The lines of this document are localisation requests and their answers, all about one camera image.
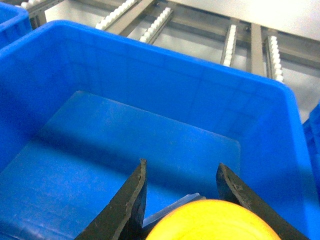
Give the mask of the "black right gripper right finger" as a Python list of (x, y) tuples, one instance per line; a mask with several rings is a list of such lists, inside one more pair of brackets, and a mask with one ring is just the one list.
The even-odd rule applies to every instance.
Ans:
[(219, 197), (242, 206), (265, 221), (282, 240), (307, 240), (308, 237), (296, 229), (273, 210), (259, 195), (241, 180), (227, 165), (220, 163), (216, 171)]

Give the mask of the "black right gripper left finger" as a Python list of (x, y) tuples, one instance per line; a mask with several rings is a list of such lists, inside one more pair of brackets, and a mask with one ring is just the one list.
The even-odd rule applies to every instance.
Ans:
[(142, 234), (147, 200), (147, 161), (140, 163), (118, 192), (76, 237), (77, 240), (136, 240)]

